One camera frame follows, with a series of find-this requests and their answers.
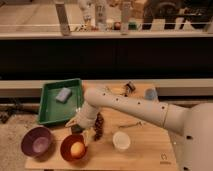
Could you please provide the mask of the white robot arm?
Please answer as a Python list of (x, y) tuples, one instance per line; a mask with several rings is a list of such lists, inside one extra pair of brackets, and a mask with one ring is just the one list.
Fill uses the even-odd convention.
[(66, 123), (66, 127), (78, 124), (83, 129), (91, 128), (103, 107), (129, 114), (179, 135), (184, 133), (188, 113), (187, 108), (177, 105), (116, 95), (107, 87), (89, 87), (84, 92), (81, 109)]

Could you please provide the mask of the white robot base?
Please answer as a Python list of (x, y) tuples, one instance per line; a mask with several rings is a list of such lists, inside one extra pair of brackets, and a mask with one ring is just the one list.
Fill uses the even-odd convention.
[(180, 171), (213, 171), (213, 104), (189, 109), (183, 134)]

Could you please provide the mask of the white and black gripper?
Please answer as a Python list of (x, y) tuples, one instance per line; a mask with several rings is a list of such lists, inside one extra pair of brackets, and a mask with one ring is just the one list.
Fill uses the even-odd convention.
[(66, 128), (71, 129), (72, 134), (81, 134), (86, 130), (85, 122), (82, 119), (73, 117), (66, 124)]

